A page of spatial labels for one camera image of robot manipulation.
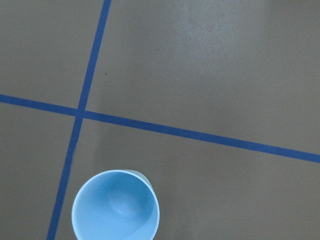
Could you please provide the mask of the light blue cup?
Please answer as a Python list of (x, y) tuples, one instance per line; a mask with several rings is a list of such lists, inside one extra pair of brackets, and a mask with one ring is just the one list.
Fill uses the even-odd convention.
[(145, 175), (131, 169), (108, 170), (79, 189), (71, 222), (78, 240), (152, 240), (160, 206)]

